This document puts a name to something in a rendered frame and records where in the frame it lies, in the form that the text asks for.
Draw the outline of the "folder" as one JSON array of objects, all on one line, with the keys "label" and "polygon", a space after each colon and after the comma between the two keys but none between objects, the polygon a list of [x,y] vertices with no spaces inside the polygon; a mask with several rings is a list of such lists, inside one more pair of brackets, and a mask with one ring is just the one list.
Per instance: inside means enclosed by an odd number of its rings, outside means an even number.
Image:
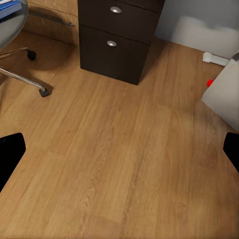
[{"label": "folder", "polygon": [[0,19],[11,15],[12,13],[22,9],[20,1],[10,1],[0,5]]}]

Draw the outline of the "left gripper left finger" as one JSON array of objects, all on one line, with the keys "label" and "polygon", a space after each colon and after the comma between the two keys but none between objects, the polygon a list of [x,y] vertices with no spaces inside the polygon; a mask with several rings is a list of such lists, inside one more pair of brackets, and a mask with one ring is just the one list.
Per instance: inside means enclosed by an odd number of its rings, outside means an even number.
[{"label": "left gripper left finger", "polygon": [[0,192],[26,151],[21,132],[0,137]]}]

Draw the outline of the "swivel chair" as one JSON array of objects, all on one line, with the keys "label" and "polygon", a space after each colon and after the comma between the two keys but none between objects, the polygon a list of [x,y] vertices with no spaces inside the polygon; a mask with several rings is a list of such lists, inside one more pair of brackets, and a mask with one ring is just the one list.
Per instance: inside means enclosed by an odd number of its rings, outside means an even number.
[{"label": "swivel chair", "polygon": [[[6,16],[3,19],[0,19],[0,50],[8,46],[20,34],[26,22],[28,16],[28,3],[27,0],[19,0],[19,1],[21,2],[22,9],[12,13],[9,16]],[[22,51],[27,51],[27,57],[30,60],[35,60],[36,52],[30,51],[29,46],[2,52],[0,53],[0,60],[18,54]],[[15,74],[2,67],[0,67],[0,73],[39,88],[39,93],[42,97],[47,96],[49,94],[45,86],[38,84],[34,81],[31,81],[18,74]]]}]

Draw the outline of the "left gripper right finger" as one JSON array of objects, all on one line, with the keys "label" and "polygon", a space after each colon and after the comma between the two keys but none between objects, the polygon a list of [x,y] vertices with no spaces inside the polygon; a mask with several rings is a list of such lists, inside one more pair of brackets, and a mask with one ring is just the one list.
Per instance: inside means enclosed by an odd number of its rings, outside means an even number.
[{"label": "left gripper right finger", "polygon": [[227,132],[223,150],[239,172],[239,134]]}]

